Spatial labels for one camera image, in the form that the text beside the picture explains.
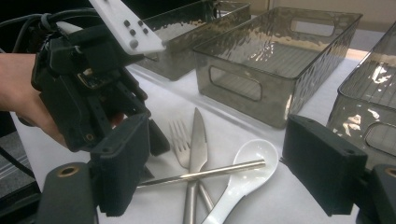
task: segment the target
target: screw hole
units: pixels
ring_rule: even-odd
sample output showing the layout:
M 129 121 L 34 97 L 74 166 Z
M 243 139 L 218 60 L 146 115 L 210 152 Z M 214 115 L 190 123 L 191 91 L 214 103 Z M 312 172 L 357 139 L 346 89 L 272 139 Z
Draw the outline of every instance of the screw hole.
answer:
M 70 175 L 74 175 L 77 172 L 78 172 L 78 167 L 68 166 L 68 167 L 63 168 L 61 171 L 59 171 L 58 176 L 59 177 L 67 177 Z
M 92 141 L 94 139 L 93 134 L 88 133 L 87 135 L 85 135 L 85 137 L 87 138 L 88 141 Z
M 355 154 L 355 151 L 352 150 L 352 149 L 347 149 L 347 148 L 345 148 L 344 151 L 345 151 L 347 154 Z
M 393 177 L 396 177 L 396 169 L 395 169 L 395 168 L 387 168 L 387 169 L 385 169 L 385 172 L 386 172 L 388 175 L 391 175 L 391 176 L 393 176 Z

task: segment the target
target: white ceramic spoon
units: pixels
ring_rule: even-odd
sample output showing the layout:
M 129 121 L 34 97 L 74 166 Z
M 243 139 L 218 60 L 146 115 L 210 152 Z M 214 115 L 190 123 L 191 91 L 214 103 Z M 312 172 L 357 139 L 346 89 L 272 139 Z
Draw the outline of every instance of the white ceramic spoon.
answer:
M 204 220 L 203 224 L 223 223 L 235 205 L 253 190 L 263 185 L 274 173 L 279 158 L 275 147 L 268 141 L 255 139 L 245 143 L 238 151 L 233 164 L 265 160 L 265 167 L 230 175 L 227 189 Z

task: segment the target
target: butter knife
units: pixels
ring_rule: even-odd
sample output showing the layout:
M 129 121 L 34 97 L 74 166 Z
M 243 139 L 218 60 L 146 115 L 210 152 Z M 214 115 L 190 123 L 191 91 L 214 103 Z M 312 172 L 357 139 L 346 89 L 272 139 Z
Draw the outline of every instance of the butter knife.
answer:
M 194 111 L 194 122 L 192 126 L 190 173 L 200 172 L 207 162 L 207 142 L 204 119 L 198 108 Z M 196 215 L 195 207 L 197 201 L 198 180 L 189 181 L 186 191 L 186 202 L 184 206 L 184 224 L 194 224 Z

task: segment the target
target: plastic bin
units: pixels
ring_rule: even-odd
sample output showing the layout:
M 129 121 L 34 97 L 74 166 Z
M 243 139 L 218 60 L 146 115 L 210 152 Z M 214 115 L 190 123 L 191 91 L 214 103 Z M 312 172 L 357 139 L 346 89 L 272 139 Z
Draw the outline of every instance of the plastic bin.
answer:
M 345 58 L 361 14 L 277 7 L 194 48 L 201 94 L 276 128 Z
M 166 46 L 137 63 L 170 80 L 195 68 L 191 48 L 250 20 L 249 3 L 200 1 L 149 18 L 143 22 Z
M 327 127 L 368 154 L 367 168 L 396 165 L 396 22 L 339 87 Z

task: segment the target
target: human hand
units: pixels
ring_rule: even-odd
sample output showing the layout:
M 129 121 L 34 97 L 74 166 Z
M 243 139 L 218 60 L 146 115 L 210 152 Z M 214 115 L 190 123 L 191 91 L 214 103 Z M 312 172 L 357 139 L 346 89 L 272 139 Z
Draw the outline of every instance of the human hand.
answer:
M 34 54 L 0 53 L 0 110 L 16 115 L 39 127 L 44 133 L 66 147 L 50 112 L 31 84 L 35 65 Z

